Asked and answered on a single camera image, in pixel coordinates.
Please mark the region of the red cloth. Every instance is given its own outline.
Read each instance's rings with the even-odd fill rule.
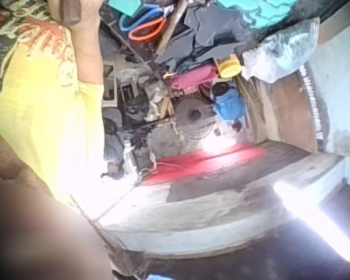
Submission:
[[[198,86],[202,83],[213,80],[218,75],[215,64],[206,64],[187,73],[174,75],[171,77],[171,87],[173,89],[185,89],[190,86]]]
[[[250,143],[236,144],[219,153],[207,153],[203,150],[186,153],[180,156],[170,156],[158,160],[159,163],[168,163],[174,166],[157,166],[157,173],[148,175],[142,184],[161,184],[175,179],[211,172],[223,167],[235,165],[263,155],[266,149]]]

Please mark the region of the fan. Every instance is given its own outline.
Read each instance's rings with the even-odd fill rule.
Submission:
[[[199,140],[213,130],[215,117],[205,99],[195,94],[181,97],[174,106],[176,130],[186,138]]]

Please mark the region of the plastic bag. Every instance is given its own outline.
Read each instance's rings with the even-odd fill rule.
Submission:
[[[242,75],[255,76],[268,83],[297,71],[317,45],[320,18],[304,20],[265,38],[262,43],[243,53]]]

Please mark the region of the hammer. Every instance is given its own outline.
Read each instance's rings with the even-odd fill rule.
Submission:
[[[79,23],[82,19],[82,7],[80,0],[61,0],[61,23],[70,27]]]

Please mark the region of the scissors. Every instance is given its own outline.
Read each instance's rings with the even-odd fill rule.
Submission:
[[[144,4],[143,7],[148,8],[149,11],[146,12],[143,16],[141,16],[138,20],[136,20],[132,25],[127,27],[123,26],[123,21],[127,17],[126,15],[122,15],[119,19],[118,24],[119,24],[120,30],[124,32],[129,31],[128,37],[131,40],[143,41],[143,40],[151,39],[152,37],[155,37],[165,25],[166,18],[168,17],[168,15],[171,14],[172,11],[174,10],[174,5],[160,7],[159,5],[154,5],[154,4]],[[156,28],[156,30],[154,30],[151,33],[144,34],[142,36],[137,36],[134,34],[139,30],[145,29],[147,27],[152,27],[155,25],[158,25],[158,27]]]

